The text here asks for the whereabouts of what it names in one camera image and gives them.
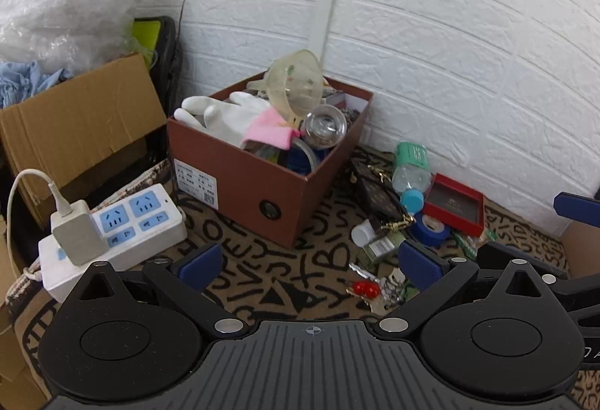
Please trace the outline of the clear glass cup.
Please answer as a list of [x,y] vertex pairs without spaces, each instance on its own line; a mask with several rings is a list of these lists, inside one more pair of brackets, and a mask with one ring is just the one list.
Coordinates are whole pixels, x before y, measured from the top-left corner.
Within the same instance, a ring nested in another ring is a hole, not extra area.
[[348,132],[348,122],[334,105],[317,105],[301,125],[301,137],[310,147],[327,149],[336,147]]

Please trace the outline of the white rubber glove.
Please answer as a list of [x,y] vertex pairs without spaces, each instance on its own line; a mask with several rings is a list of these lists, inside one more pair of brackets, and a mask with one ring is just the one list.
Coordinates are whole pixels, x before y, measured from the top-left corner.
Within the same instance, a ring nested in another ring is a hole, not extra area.
[[251,123],[270,108],[267,100],[234,91],[229,100],[190,96],[174,112],[174,119],[203,134],[235,147],[241,147]]

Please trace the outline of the green label water bottle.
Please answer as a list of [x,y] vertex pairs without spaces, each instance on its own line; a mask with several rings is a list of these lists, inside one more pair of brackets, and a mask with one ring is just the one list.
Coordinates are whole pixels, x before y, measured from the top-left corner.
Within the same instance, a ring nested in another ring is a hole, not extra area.
[[397,145],[391,184],[400,196],[400,205],[414,215],[423,209],[432,182],[428,152],[417,143],[404,141]]

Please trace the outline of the red tray black insert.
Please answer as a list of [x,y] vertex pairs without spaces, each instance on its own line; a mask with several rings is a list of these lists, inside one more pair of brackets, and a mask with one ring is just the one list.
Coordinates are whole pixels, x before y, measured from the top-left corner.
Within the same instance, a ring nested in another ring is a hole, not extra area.
[[423,213],[468,236],[485,229],[484,195],[460,182],[436,174],[425,196]]

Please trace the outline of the translucent plastic strainer bowl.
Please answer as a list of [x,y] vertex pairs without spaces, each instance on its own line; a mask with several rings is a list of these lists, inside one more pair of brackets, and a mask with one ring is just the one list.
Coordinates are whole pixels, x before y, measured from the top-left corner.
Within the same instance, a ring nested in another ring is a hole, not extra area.
[[300,50],[274,61],[263,78],[249,81],[246,88],[264,91],[270,104],[291,126],[299,127],[323,99],[329,85],[316,56]]

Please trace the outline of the clear plastic bag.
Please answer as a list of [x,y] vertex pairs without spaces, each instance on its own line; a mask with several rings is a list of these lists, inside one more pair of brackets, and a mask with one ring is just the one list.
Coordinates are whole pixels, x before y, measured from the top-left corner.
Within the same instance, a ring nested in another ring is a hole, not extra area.
[[132,29],[141,1],[1,0],[1,59],[80,74],[140,53]]

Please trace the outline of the white charger plug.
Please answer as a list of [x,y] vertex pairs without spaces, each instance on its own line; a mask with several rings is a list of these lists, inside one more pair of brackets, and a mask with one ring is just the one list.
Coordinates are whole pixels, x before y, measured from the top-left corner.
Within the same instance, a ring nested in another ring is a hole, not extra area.
[[48,183],[48,187],[56,206],[50,217],[51,233],[70,262],[82,266],[103,255],[108,245],[87,202],[80,199],[69,203],[54,182]]

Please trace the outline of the brown shoe box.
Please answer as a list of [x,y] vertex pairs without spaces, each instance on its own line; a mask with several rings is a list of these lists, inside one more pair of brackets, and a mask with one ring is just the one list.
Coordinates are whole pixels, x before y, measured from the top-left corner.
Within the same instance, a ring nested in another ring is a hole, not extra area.
[[346,137],[309,175],[298,175],[238,147],[168,119],[177,190],[250,231],[294,248],[312,214],[357,146],[373,93],[328,78],[360,112]]

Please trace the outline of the light blue cloth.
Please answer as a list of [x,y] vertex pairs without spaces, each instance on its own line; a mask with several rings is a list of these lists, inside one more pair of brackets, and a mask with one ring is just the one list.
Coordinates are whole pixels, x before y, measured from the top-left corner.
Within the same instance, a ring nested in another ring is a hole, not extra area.
[[0,66],[0,108],[18,105],[51,87],[69,80],[73,75],[66,69],[46,74],[37,61],[6,62]]

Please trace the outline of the large cardboard box left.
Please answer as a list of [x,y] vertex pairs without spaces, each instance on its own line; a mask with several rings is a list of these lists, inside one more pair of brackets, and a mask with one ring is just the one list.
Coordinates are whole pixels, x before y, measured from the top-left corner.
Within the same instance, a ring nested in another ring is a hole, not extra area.
[[142,158],[166,122],[143,57],[130,55],[2,109],[1,144],[13,175],[45,172],[73,202]]

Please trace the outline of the cardboard box right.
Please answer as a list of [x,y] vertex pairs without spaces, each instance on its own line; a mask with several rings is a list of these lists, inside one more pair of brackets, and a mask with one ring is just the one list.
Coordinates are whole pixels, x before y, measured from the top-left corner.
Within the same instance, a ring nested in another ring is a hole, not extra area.
[[561,236],[570,276],[582,278],[600,271],[600,228],[572,221]]

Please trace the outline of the blue tape roll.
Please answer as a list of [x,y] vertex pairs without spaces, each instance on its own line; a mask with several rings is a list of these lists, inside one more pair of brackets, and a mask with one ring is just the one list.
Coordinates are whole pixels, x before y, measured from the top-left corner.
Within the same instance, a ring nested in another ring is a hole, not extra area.
[[439,248],[450,238],[450,227],[438,219],[421,212],[415,216],[415,223],[409,227],[411,236],[429,248]]

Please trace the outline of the black patterned wallet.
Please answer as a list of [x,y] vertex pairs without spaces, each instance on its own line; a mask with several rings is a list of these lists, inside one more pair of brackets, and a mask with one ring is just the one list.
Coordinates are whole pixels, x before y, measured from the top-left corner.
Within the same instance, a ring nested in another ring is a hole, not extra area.
[[401,205],[383,169],[352,159],[350,180],[358,203],[377,234],[403,230],[415,222],[414,216]]

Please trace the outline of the green snack pack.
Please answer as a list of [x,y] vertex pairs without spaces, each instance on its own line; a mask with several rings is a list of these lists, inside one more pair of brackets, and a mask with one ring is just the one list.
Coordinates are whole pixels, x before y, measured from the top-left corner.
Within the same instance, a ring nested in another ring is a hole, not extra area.
[[497,234],[488,228],[485,228],[478,238],[464,234],[464,232],[460,232],[455,229],[451,232],[451,234],[456,241],[457,246],[471,261],[476,260],[478,250],[482,247],[482,245],[486,245],[490,241],[497,241]]

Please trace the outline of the white blue power strip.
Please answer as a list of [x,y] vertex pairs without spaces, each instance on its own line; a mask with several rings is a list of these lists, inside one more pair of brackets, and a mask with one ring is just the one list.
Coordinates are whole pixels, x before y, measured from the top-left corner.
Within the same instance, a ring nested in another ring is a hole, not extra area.
[[[187,238],[183,214],[160,184],[152,185],[92,217],[106,251],[93,261],[107,261],[117,271],[128,270]],[[66,300],[90,265],[76,266],[54,235],[39,242],[40,275],[55,300]]]

